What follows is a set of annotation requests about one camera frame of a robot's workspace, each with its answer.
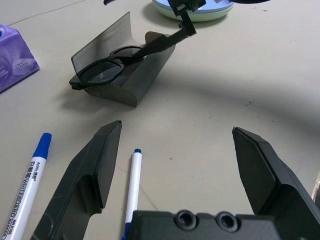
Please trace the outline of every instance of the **black plastic part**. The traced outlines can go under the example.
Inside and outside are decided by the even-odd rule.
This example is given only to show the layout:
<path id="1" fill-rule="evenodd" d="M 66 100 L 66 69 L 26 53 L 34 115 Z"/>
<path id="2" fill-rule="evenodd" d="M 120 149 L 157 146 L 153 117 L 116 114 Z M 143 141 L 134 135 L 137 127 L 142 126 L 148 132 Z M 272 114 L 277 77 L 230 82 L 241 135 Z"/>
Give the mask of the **black plastic part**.
<path id="1" fill-rule="evenodd" d="M 320 239 L 320 211 L 292 170 L 260 136 L 239 127 L 232 133 L 253 212 L 273 216 L 283 239 Z"/>
<path id="2" fill-rule="evenodd" d="M 83 239 L 90 217 L 106 206 L 121 127 L 121 121 L 101 127 L 71 161 L 32 240 Z"/>
<path id="3" fill-rule="evenodd" d="M 170 212 L 135 211 L 127 240 L 284 240 L 270 216 L 237 215 L 239 230 L 222 229 L 215 216 L 196 215 L 193 230 L 183 230 L 175 224 Z"/>

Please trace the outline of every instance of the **pen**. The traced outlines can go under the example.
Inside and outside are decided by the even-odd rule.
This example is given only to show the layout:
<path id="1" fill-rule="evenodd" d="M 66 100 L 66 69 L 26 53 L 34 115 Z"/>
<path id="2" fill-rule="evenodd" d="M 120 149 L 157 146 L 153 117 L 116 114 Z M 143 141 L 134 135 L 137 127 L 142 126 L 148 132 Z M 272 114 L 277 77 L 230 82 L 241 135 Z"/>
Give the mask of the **pen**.
<path id="1" fill-rule="evenodd" d="M 1 240 L 21 240 L 48 157 L 52 135 L 44 133 L 31 158 Z"/>
<path id="2" fill-rule="evenodd" d="M 126 205 L 124 236 L 121 240 L 126 240 L 128 237 L 132 215 L 138 209 L 140 173 L 141 173 L 142 153 L 140 149 L 134 150 L 132 154 L 130 183 L 128 192 L 128 202 Z"/>

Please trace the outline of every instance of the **blue pen cap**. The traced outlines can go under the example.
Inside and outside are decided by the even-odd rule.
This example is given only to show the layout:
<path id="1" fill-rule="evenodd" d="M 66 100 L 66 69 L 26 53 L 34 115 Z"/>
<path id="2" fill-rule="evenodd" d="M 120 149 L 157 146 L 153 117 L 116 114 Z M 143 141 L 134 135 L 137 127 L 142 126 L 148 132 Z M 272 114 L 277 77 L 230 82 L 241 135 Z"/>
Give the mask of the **blue pen cap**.
<path id="1" fill-rule="evenodd" d="M 36 150 L 32 157 L 41 157 L 41 158 L 47 159 L 51 138 L 52 138 L 52 135 L 48 132 L 42 134 L 39 144 L 36 147 Z"/>

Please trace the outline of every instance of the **purple tissue box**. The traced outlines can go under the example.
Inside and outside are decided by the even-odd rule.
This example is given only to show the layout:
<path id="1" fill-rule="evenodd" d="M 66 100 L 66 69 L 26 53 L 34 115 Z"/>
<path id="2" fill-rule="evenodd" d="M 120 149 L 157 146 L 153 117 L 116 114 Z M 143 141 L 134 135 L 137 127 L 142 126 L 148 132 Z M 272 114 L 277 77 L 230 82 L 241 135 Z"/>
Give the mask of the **purple tissue box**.
<path id="1" fill-rule="evenodd" d="M 0 92 L 39 69 L 18 30 L 0 24 Z"/>

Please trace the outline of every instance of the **white table surface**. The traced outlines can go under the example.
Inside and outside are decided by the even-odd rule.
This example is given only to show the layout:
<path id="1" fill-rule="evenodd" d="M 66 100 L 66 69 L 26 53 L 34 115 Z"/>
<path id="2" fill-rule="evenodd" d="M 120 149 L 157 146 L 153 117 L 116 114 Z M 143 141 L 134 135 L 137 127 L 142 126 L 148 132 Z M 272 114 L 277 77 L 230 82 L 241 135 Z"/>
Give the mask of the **white table surface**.
<path id="1" fill-rule="evenodd" d="M 147 31 L 176 32 L 178 22 L 157 13 L 150 0 L 0 4 L 0 23 L 15 23 L 41 67 L 0 94 L 0 226 L 43 132 L 53 139 L 24 239 L 73 157 L 99 127 L 115 120 L 123 127 L 113 182 L 106 208 L 90 219 L 86 240 L 119 240 L 123 234 L 135 148 L 144 153 L 140 210 L 251 214 L 233 126 L 268 140 L 312 193 L 320 170 L 319 1 L 237 4 L 221 20 L 196 24 L 197 35 L 176 46 L 137 108 L 71 90 L 70 58 L 129 11 L 139 42 Z"/>

